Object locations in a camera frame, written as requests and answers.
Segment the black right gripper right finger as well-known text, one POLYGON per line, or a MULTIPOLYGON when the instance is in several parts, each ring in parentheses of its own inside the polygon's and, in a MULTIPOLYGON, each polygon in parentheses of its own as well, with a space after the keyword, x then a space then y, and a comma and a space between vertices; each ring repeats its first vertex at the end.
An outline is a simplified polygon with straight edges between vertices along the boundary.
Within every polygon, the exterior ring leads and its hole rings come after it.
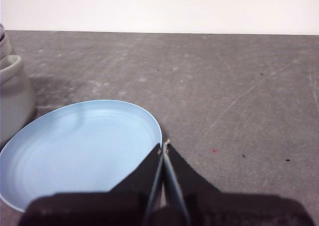
POLYGON ((313 226, 298 201, 225 193, 198 174, 173 146, 163 150, 168 196, 189 226, 313 226))

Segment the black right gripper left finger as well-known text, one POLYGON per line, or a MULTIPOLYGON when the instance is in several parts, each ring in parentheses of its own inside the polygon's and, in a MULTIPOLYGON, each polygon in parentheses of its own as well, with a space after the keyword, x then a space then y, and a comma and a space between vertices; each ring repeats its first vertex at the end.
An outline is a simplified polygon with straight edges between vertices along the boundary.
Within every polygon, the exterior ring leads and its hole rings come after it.
POLYGON ((108 192, 58 193, 29 204, 21 226, 141 226, 158 195, 162 165, 157 144, 139 166, 108 192))

